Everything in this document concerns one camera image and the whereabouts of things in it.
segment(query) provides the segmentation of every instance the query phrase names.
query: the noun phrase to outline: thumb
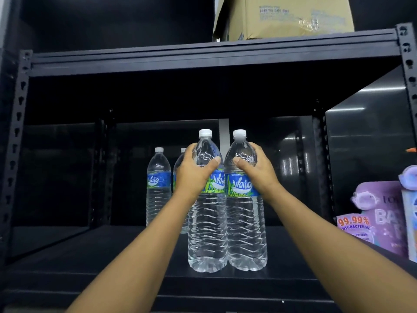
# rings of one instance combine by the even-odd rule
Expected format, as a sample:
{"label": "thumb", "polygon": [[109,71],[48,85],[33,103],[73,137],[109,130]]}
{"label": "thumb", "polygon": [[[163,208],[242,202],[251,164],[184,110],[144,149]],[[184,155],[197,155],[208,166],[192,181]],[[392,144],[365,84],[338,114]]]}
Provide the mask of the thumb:
{"label": "thumb", "polygon": [[236,167],[243,170],[249,176],[249,178],[251,177],[253,166],[251,166],[250,163],[240,157],[234,157],[233,163],[236,165]]}
{"label": "thumb", "polygon": [[220,158],[220,156],[217,156],[211,159],[209,163],[206,164],[205,167],[203,167],[203,170],[206,172],[207,178],[209,178],[213,171],[216,170],[220,161],[222,161],[222,159]]}

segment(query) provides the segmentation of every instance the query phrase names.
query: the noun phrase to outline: white bottle cap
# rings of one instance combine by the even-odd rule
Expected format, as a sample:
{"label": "white bottle cap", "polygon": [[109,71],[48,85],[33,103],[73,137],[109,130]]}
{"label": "white bottle cap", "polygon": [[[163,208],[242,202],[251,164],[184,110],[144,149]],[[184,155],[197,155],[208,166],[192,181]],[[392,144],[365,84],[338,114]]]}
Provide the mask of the white bottle cap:
{"label": "white bottle cap", "polygon": [[211,129],[207,129],[207,128],[205,128],[205,129],[201,129],[200,131],[199,131],[199,137],[203,137],[203,136],[212,136],[212,132],[211,132]]}
{"label": "white bottle cap", "polygon": [[244,129],[237,129],[233,131],[233,138],[236,136],[245,136],[246,137],[246,131]]}

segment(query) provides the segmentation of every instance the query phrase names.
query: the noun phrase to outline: bottle base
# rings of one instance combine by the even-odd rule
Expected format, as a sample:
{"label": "bottle base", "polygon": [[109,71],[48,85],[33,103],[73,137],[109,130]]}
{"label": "bottle base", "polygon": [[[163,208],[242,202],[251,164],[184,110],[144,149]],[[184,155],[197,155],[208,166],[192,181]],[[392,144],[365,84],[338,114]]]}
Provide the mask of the bottle base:
{"label": "bottle base", "polygon": [[239,255],[236,258],[229,257],[229,263],[242,271],[258,271],[266,266],[268,258],[251,258]]}
{"label": "bottle base", "polygon": [[188,259],[190,267],[199,273],[215,273],[227,265],[227,256],[218,259],[213,257],[198,257]]}

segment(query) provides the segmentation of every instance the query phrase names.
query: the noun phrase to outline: water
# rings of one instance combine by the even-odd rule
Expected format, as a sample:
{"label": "water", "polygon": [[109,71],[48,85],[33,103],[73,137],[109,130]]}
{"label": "water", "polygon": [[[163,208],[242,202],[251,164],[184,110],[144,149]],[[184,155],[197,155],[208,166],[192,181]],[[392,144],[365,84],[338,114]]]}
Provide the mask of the water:
{"label": "water", "polygon": [[246,131],[234,131],[233,137],[225,160],[228,260],[237,269],[257,271],[268,261],[263,200],[247,175],[233,164],[237,156],[255,165],[256,153],[246,141]]}
{"label": "water", "polygon": [[[185,150],[186,150],[186,148],[181,148],[181,155],[177,159],[177,161],[175,162],[175,165],[174,165],[174,171],[173,171],[173,175],[174,175],[173,181],[174,182],[172,184],[172,193],[174,193],[174,191],[175,191],[175,185],[176,185],[176,182],[177,182],[177,169],[178,169],[178,167],[180,167],[182,161],[184,160]],[[181,229],[181,234],[185,234],[187,232],[188,232],[188,215],[185,217],[184,224],[183,224],[183,227]]]}
{"label": "water", "polygon": [[[210,130],[201,130],[199,135],[193,158],[197,165],[205,166],[221,154],[211,141]],[[214,273],[227,264],[224,181],[222,159],[188,214],[188,263],[201,273]]]}
{"label": "water", "polygon": [[146,226],[171,198],[171,166],[162,147],[155,148],[155,155],[148,165],[147,177]]}

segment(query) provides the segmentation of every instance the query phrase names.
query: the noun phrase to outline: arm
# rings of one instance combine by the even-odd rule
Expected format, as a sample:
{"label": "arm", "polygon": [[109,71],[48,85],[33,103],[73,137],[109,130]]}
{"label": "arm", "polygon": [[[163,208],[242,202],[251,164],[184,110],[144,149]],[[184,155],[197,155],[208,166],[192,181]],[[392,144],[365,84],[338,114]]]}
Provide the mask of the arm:
{"label": "arm", "polygon": [[345,313],[415,312],[417,280],[357,238],[343,232],[306,207],[279,184],[265,153],[255,167],[240,158],[255,188],[274,208],[305,261]]}
{"label": "arm", "polygon": [[195,144],[185,151],[177,171],[177,186],[169,202],[76,298],[69,313],[149,312],[181,232],[184,218],[196,201],[220,157],[200,168],[192,159]]}

